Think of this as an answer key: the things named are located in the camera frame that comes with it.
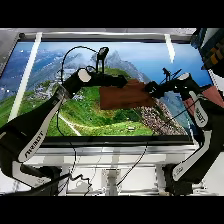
screen bezel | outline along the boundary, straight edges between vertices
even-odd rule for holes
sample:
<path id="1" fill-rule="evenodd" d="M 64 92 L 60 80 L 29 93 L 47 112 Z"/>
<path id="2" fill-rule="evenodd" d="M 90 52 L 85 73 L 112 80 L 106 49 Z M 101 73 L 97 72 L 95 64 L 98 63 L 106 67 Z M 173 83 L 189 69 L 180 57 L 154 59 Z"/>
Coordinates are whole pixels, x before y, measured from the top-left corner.
<path id="1" fill-rule="evenodd" d="M 189 44 L 191 35 L 170 35 L 173 43 Z M 17 42 L 34 42 L 36 33 L 25 33 L 24 38 L 18 38 Z M 41 42 L 143 42 L 165 43 L 164 34 L 155 33 L 82 33 L 82 32 L 55 32 L 42 33 Z M 46 136 L 42 148 L 71 148 L 84 146 L 143 146 L 143 145 L 193 145 L 192 138 L 187 135 L 164 135 L 164 136 Z"/>

